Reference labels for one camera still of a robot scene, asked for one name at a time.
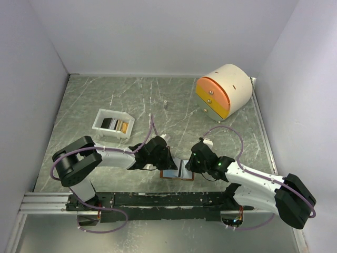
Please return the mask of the brown leather card holder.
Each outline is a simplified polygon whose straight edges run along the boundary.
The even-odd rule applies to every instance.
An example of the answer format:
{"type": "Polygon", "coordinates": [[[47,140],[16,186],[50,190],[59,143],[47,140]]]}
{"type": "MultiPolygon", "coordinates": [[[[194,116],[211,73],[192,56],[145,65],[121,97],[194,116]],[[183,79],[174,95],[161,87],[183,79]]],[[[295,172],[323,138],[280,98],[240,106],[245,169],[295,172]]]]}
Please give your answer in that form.
{"type": "Polygon", "coordinates": [[[163,170],[160,172],[160,178],[184,181],[194,180],[194,173],[185,168],[188,162],[187,159],[174,158],[173,161],[177,166],[177,170],[163,170]]]}

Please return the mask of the white card tray box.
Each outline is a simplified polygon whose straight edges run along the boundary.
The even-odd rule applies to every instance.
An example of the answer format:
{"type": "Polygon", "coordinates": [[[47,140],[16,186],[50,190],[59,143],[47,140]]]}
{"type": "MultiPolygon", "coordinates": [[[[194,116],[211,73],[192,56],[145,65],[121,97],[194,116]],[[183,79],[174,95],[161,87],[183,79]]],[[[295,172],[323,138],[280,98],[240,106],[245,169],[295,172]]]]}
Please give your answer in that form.
{"type": "Polygon", "coordinates": [[[126,112],[99,109],[92,129],[101,137],[129,139],[135,119],[126,112]]]}

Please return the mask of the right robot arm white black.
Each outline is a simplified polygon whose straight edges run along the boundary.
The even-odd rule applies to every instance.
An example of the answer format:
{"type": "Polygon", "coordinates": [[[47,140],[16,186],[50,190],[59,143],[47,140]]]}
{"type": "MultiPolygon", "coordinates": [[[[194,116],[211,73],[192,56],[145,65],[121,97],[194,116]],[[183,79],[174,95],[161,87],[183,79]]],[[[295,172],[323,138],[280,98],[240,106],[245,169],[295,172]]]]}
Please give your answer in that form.
{"type": "Polygon", "coordinates": [[[295,229],[303,229],[307,220],[313,218],[316,199],[294,174],[283,177],[242,166],[233,158],[218,157],[203,142],[192,146],[185,167],[228,182],[228,193],[223,197],[228,209],[255,207],[278,215],[295,229]]]}

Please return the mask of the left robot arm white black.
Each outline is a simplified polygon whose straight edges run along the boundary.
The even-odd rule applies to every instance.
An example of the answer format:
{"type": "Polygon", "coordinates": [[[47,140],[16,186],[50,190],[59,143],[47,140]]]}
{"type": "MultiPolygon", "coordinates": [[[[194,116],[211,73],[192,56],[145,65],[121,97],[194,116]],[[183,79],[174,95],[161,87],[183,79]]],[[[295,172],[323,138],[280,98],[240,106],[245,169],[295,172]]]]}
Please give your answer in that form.
{"type": "Polygon", "coordinates": [[[125,149],[107,148],[84,136],[57,151],[52,160],[62,186],[79,197],[79,204],[85,210],[93,210],[98,204],[98,196],[87,179],[96,167],[144,170],[150,164],[161,171],[177,170],[170,148],[161,136],[125,149]]]}

